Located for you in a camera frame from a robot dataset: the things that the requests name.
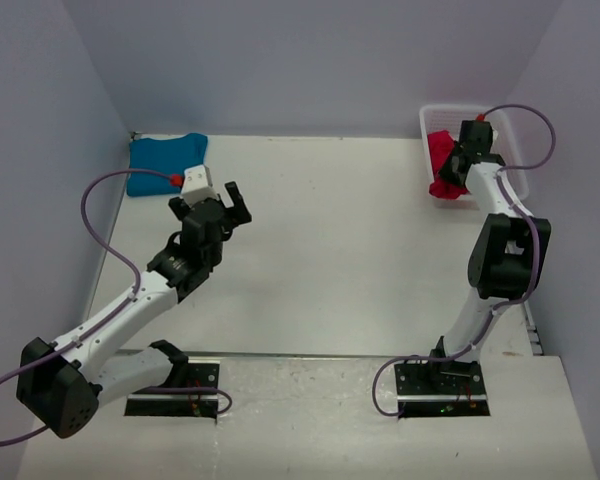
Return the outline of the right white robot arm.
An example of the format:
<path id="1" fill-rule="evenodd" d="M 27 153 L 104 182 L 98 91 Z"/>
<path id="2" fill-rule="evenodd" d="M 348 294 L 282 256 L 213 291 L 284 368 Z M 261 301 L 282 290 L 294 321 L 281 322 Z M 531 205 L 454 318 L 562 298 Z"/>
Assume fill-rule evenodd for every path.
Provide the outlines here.
<path id="1" fill-rule="evenodd" d="M 518 198 L 508 178 L 510 167 L 491 151 L 494 130 L 483 115 L 461 123 L 459 139 L 439 177 L 465 187 L 485 215 L 471 252 L 470 292 L 461 313 L 432 352 L 439 358 L 426 368 L 437 393 L 477 393 L 480 351 L 500 315 L 525 302 L 539 283 L 551 225 L 535 217 Z"/>

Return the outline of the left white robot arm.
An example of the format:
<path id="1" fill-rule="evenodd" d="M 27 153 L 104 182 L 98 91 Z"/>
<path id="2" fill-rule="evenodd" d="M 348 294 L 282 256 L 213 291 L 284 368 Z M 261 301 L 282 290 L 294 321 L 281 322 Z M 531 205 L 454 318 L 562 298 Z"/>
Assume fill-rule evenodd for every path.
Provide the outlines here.
<path id="1" fill-rule="evenodd" d="M 221 263 L 234 229 L 251 222 L 238 185 L 228 182 L 225 189 L 230 206 L 218 198 L 193 205 L 170 199 L 181 227 L 129 290 L 54 341 L 35 338 L 23 348 L 16 397 L 57 437 L 75 435 L 113 400 L 141 390 L 175 393 L 186 385 L 185 356 L 167 341 L 127 359 L 116 353 L 200 287 Z"/>

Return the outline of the red t shirt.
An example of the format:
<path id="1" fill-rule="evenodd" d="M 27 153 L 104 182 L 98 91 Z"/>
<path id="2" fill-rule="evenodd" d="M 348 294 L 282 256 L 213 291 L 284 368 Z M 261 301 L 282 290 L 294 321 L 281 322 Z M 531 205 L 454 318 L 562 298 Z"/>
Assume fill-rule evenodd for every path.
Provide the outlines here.
<path id="1" fill-rule="evenodd" d="M 440 170 L 455 146 L 455 141 L 449 131 L 441 130 L 428 134 L 427 146 L 433 174 L 433 180 L 429 185 L 429 194 L 442 200 L 457 200 L 468 194 L 465 187 L 453 185 L 439 176 Z"/>

